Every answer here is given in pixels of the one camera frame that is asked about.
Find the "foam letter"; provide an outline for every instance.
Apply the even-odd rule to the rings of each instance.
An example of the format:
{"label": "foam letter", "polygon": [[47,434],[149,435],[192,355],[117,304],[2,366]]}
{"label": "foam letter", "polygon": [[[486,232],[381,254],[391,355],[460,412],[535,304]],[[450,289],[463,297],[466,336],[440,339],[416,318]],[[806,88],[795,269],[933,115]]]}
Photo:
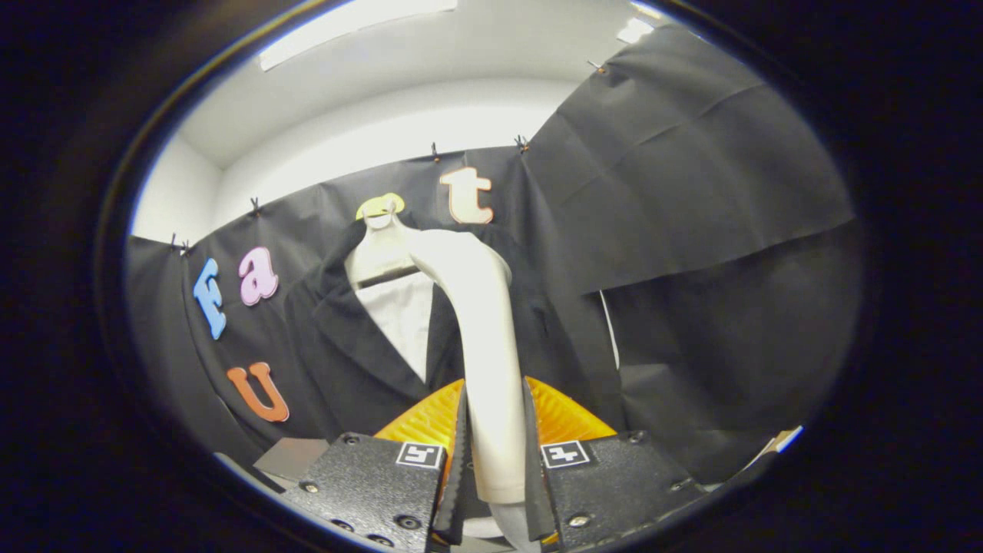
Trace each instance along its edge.
{"label": "foam letter", "polygon": [[202,273],[198,275],[195,282],[193,293],[198,304],[202,306],[204,317],[208,319],[211,327],[211,338],[218,339],[222,331],[225,330],[225,314],[218,310],[222,306],[222,293],[218,291],[218,283],[215,277],[218,276],[218,264],[215,260],[208,258],[204,263]]}
{"label": "foam letter", "polygon": [[478,170],[464,167],[440,177],[440,184],[450,186],[450,216],[457,222],[487,223],[492,221],[492,208],[478,205],[478,191],[491,190],[492,182],[478,178]]}
{"label": "foam letter", "polygon": [[249,375],[241,367],[229,369],[225,373],[225,376],[229,377],[232,384],[236,386],[236,390],[246,400],[246,405],[263,420],[283,422],[290,418],[290,409],[287,408],[287,402],[283,400],[283,396],[276,389],[273,379],[269,378],[269,365],[266,363],[253,363],[249,367],[249,372],[260,381],[263,391],[269,396],[269,400],[273,402],[273,407],[264,405],[257,398],[256,392],[253,392],[253,388],[249,385]]}
{"label": "foam letter", "polygon": [[239,263],[239,277],[243,279],[240,294],[243,303],[256,305],[260,298],[267,298],[276,291],[280,277],[273,273],[269,250],[253,248]]}

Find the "blue letter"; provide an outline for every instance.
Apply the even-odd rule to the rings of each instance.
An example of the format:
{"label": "blue letter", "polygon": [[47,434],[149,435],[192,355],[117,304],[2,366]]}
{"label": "blue letter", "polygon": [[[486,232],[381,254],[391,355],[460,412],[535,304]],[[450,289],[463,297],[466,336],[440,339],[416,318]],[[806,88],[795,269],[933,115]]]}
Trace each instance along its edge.
{"label": "blue letter", "polygon": [[208,319],[208,325],[211,327],[212,339],[218,339],[225,330],[225,314],[218,310],[222,306],[222,294],[218,291],[218,283],[215,282],[217,275],[218,264],[208,258],[202,273],[198,275],[194,290],[195,299],[202,306],[204,317]]}

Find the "orange letter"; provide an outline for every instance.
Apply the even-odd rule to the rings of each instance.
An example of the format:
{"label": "orange letter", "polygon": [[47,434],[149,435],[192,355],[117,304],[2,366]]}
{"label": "orange letter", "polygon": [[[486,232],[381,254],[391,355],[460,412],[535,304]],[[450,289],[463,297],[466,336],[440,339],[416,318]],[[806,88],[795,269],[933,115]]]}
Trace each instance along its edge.
{"label": "orange letter", "polygon": [[269,378],[269,365],[266,363],[253,363],[249,367],[249,372],[253,373],[253,376],[260,381],[263,390],[273,402],[273,407],[267,407],[256,397],[256,392],[253,392],[248,382],[249,375],[240,367],[229,369],[225,373],[225,376],[229,377],[232,384],[236,385],[236,390],[239,391],[239,394],[246,400],[246,405],[255,414],[269,422],[283,422],[287,420],[290,416],[290,409],[287,408],[287,402],[283,400],[283,396],[276,390],[272,379]]}

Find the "black metal plate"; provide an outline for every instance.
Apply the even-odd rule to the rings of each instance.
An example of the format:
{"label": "black metal plate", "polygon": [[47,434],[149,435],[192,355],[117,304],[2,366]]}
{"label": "black metal plate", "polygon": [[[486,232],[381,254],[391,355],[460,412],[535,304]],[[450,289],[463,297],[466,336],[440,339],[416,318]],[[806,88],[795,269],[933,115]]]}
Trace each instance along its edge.
{"label": "black metal plate", "polygon": [[587,462],[544,470],[562,551],[616,542],[706,495],[644,432],[580,445]]}
{"label": "black metal plate", "polygon": [[[425,446],[409,450],[420,454],[407,457],[404,447],[408,445],[343,434],[284,498],[379,543],[425,553],[446,451]],[[438,451],[424,456],[425,448]],[[414,459],[420,459],[418,465],[412,465]]]}

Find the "clothes hanger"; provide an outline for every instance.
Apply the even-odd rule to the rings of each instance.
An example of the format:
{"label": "clothes hanger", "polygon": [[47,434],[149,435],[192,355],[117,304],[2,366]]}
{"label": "clothes hanger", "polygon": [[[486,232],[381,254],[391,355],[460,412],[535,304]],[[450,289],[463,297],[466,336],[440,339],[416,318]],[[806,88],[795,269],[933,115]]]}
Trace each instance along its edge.
{"label": "clothes hanger", "polygon": [[353,289],[361,289],[420,271],[410,257],[406,237],[421,232],[407,228],[390,199],[382,214],[365,214],[366,234],[345,259],[345,272]]}

